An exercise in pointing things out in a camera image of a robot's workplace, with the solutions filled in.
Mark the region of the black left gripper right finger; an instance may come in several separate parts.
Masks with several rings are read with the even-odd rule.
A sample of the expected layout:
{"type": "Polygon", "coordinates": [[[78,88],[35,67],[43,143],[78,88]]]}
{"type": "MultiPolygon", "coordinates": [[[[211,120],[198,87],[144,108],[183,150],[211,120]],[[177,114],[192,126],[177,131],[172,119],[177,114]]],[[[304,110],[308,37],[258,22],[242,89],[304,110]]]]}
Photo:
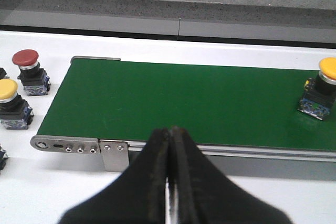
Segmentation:
{"type": "Polygon", "coordinates": [[[291,223],[228,179],[184,128],[171,129],[169,176],[178,223],[291,223]]]}

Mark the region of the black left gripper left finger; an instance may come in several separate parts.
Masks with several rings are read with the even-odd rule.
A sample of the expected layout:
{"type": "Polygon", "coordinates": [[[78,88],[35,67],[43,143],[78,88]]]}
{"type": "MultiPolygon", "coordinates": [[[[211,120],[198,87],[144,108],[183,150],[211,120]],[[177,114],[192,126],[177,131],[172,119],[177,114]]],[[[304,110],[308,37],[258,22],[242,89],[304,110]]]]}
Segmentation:
{"type": "Polygon", "coordinates": [[[60,223],[165,223],[169,137],[167,129],[155,129],[112,184],[66,211],[60,223]]]}

